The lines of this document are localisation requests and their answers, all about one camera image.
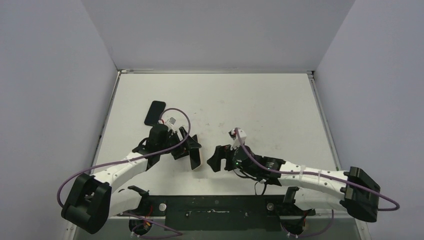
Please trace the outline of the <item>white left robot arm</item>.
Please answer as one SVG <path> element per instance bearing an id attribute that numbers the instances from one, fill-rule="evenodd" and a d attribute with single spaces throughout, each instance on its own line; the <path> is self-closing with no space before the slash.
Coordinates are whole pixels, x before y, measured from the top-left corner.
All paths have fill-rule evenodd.
<path id="1" fill-rule="evenodd" d="M 151 169 L 166 154 L 171 154 L 175 160 L 188 156 L 194 160 L 196 168 L 200 163 L 201 147 L 197 136 L 190 136 L 184 127 L 175 131 L 158 123 L 123 160 L 94 174 L 85 171 L 77 174 L 62 206 L 61 217 L 94 234 L 110 217 L 126 211 L 144 215 L 149 210 L 149 193 L 133 185 L 122 186 Z"/>

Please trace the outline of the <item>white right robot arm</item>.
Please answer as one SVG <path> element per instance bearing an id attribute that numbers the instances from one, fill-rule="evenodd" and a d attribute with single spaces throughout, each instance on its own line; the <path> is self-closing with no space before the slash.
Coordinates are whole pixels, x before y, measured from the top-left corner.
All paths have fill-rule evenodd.
<path id="1" fill-rule="evenodd" d="M 240 170 L 268 185 L 294 187 L 286 193 L 282 207 L 290 215 L 300 210 L 324 209 L 345 211 L 351 217 L 369 223 L 378 218 L 381 187 L 361 168 L 321 170 L 294 164 L 280 158 L 254 154 L 249 147 L 234 148 L 218 145 L 207 164 L 219 172 Z"/>

